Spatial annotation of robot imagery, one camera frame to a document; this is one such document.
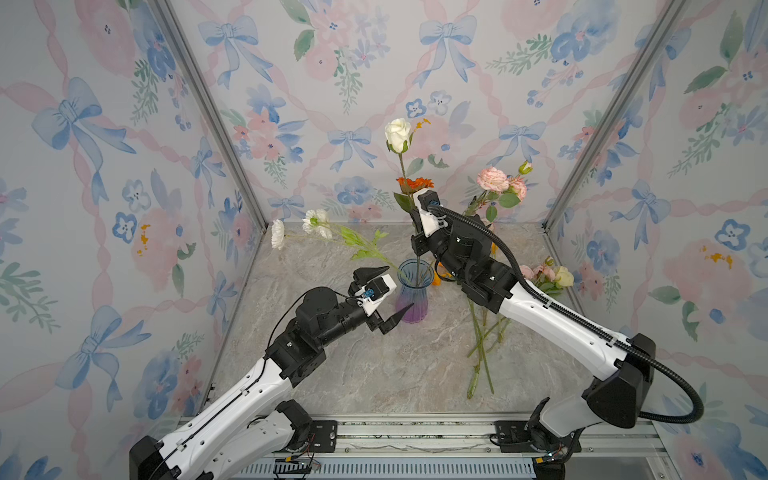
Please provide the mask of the orange-red gerbera flower stem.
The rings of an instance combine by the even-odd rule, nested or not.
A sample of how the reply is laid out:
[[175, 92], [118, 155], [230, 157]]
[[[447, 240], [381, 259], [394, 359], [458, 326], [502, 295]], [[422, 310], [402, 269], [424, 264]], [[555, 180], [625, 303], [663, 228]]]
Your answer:
[[423, 228], [418, 213], [415, 194], [423, 189], [432, 189], [434, 183], [430, 179], [423, 177], [410, 179], [405, 176], [398, 177], [397, 182], [399, 190], [393, 193], [394, 199], [399, 207], [410, 217], [414, 229], [414, 236], [418, 236], [423, 231]]

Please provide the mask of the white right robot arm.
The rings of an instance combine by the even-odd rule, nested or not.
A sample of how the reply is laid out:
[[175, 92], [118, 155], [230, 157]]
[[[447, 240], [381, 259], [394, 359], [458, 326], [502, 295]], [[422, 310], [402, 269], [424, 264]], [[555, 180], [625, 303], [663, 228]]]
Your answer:
[[538, 450], [606, 423], [631, 429], [642, 418], [642, 405], [652, 384], [654, 343], [610, 332], [563, 306], [534, 287], [520, 267], [490, 255], [492, 238], [468, 218], [439, 222], [424, 218], [412, 238], [417, 254], [430, 252], [453, 276], [471, 305], [515, 320], [549, 340], [581, 363], [592, 375], [580, 393], [542, 400], [524, 433]]

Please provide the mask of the pink carnation flower spray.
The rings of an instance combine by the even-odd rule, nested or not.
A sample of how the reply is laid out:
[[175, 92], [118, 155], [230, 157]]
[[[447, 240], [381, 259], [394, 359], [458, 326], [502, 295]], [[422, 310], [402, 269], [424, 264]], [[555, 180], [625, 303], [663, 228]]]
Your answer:
[[471, 198], [463, 215], [480, 215], [487, 224], [495, 223], [503, 210], [511, 210], [526, 199], [529, 190], [526, 177], [532, 171], [533, 166], [528, 161], [519, 166], [515, 175], [496, 167], [483, 169], [474, 180], [479, 192]]

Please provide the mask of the white lisianthus flower stem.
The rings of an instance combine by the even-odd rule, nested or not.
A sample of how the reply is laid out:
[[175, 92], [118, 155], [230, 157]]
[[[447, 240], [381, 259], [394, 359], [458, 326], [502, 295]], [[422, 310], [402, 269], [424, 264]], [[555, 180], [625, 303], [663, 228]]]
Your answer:
[[334, 223], [323, 209], [310, 209], [302, 219], [300, 230], [289, 230], [283, 220], [274, 220], [269, 228], [270, 244], [274, 250], [283, 250], [290, 242], [315, 242], [323, 245], [339, 245], [353, 250], [352, 260], [375, 259], [396, 269], [395, 263], [380, 249], [379, 243], [388, 236], [377, 229], [371, 238], [350, 227]]

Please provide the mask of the aluminium corner post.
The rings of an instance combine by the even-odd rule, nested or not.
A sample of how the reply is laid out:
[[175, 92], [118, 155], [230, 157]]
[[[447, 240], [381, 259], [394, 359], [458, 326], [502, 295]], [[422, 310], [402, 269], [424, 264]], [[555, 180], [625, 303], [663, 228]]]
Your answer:
[[626, 72], [625, 80], [615, 91], [611, 102], [608, 104], [602, 120], [598, 123], [595, 134], [582, 150], [582, 155], [575, 163], [575, 167], [567, 177], [564, 186], [552, 207], [542, 222], [543, 231], [549, 235], [558, 224], [564, 214], [570, 199], [576, 193], [584, 176], [590, 169], [591, 162], [608, 142], [613, 129], [621, 120], [625, 111], [636, 95], [639, 85], [650, 74], [652, 66], [660, 51], [667, 43], [685, 12], [688, 1], [665, 1], [657, 20], [651, 25], [645, 45], [639, 49], [630, 68]]
[[150, 1], [149, 7], [156, 16], [161, 30], [167, 36], [172, 53], [178, 57], [180, 69], [189, 82], [191, 93], [202, 112], [204, 121], [210, 128], [216, 145], [223, 155], [225, 164], [232, 172], [234, 182], [243, 195], [245, 206], [252, 215], [257, 230], [260, 233], [264, 233], [267, 229], [265, 216], [258, 205], [246, 171], [234, 151], [232, 141], [225, 131], [224, 122], [218, 112], [214, 98], [205, 82], [203, 72], [189, 45], [172, 2], [166, 0]]

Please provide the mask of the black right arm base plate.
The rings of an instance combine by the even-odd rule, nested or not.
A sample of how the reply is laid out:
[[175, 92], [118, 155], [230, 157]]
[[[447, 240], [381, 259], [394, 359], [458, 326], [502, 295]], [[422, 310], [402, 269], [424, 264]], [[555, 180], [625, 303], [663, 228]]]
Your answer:
[[522, 420], [499, 420], [494, 423], [494, 432], [489, 441], [502, 453], [537, 453], [527, 424]]

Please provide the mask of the blue purple glass vase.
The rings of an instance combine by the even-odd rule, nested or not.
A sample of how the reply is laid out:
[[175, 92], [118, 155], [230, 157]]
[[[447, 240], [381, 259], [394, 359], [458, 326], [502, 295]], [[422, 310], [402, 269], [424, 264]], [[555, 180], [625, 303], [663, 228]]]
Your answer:
[[434, 271], [430, 264], [420, 258], [405, 260], [397, 272], [400, 282], [396, 309], [408, 307], [402, 318], [403, 323], [417, 324], [428, 315], [428, 288], [434, 280]]

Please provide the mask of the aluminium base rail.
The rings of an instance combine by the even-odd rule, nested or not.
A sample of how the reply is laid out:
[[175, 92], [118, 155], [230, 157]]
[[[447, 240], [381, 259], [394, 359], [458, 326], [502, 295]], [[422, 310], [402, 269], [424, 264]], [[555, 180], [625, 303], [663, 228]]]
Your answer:
[[275, 452], [246, 466], [237, 479], [677, 479], [679, 473], [647, 421], [623, 430], [587, 428], [563, 466], [538, 463], [538, 453], [502, 453], [489, 441], [499, 420], [523, 415], [318, 415], [336, 420], [334, 453]]

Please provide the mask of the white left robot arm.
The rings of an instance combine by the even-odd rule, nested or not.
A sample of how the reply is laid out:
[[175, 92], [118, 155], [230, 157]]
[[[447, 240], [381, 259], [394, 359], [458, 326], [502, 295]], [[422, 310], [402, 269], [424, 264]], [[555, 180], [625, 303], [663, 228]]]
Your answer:
[[293, 390], [325, 361], [327, 345], [362, 325], [393, 330], [405, 312], [383, 318], [378, 308], [396, 289], [387, 267], [365, 267], [345, 294], [324, 286], [301, 294], [238, 383], [191, 421], [130, 449], [130, 478], [229, 479], [264, 456], [309, 447], [312, 418]]

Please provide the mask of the pink and cream rose spray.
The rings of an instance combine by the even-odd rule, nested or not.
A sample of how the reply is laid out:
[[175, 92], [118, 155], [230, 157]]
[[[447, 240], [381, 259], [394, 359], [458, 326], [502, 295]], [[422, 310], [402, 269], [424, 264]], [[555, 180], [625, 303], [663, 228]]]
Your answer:
[[529, 282], [550, 297], [556, 297], [574, 285], [571, 271], [557, 265], [552, 257], [547, 257], [535, 267], [521, 265], [520, 269]]

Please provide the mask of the white rose flower stem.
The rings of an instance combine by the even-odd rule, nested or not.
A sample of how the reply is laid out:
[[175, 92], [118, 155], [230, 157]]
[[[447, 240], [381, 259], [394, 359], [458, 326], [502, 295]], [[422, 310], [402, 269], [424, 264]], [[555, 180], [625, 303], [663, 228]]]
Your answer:
[[397, 118], [390, 121], [385, 127], [385, 143], [387, 150], [398, 157], [400, 176], [408, 175], [405, 169], [404, 155], [409, 149], [409, 141], [412, 139], [412, 126], [405, 118]]

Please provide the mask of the orange ranunculus flower spray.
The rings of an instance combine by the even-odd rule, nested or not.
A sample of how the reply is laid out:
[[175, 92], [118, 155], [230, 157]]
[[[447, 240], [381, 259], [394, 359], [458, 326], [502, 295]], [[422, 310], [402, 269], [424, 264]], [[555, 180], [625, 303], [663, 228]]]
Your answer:
[[484, 384], [495, 392], [489, 355], [490, 340], [504, 322], [467, 298], [458, 279], [438, 260], [431, 262], [434, 275], [430, 293], [430, 332], [434, 334], [445, 381], [456, 386], [459, 396], [471, 400]]

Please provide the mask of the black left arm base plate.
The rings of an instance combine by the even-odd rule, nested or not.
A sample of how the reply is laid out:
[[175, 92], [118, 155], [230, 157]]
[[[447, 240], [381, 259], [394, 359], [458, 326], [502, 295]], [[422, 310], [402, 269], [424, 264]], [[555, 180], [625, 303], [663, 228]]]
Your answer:
[[336, 420], [312, 420], [295, 432], [295, 436], [285, 447], [292, 454], [299, 453], [334, 453], [338, 440]]

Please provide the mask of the aluminium corner post left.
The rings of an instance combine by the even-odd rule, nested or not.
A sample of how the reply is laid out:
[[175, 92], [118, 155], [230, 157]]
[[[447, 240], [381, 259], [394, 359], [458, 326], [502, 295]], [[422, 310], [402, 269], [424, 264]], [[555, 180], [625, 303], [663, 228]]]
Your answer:
[[191, 93], [202, 112], [204, 121], [210, 128], [216, 145], [223, 155], [225, 164], [232, 172], [234, 182], [243, 195], [245, 206], [252, 215], [257, 230], [260, 233], [264, 233], [267, 229], [265, 216], [258, 205], [246, 171], [234, 151], [232, 141], [225, 131], [224, 122], [218, 112], [214, 98], [205, 82], [203, 72], [189, 45], [172, 2], [166, 0], [150, 1], [149, 7], [156, 16], [161, 30], [167, 36], [172, 53], [178, 57], [180, 69], [189, 82]]

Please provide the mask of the aluminium corner post right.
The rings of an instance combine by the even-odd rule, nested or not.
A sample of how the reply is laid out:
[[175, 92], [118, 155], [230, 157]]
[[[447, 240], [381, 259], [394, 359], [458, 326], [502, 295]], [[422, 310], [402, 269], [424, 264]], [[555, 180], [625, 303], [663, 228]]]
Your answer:
[[543, 231], [549, 235], [558, 224], [564, 214], [570, 199], [576, 193], [584, 176], [590, 169], [591, 162], [608, 142], [613, 129], [621, 120], [625, 111], [636, 95], [639, 85], [650, 74], [652, 66], [660, 51], [667, 43], [685, 12], [688, 1], [665, 1], [657, 20], [651, 25], [645, 45], [639, 49], [630, 68], [626, 72], [625, 80], [615, 91], [611, 102], [608, 104], [602, 120], [598, 123], [595, 134], [582, 150], [582, 155], [575, 163], [575, 167], [567, 177], [564, 186], [552, 207], [542, 222]]

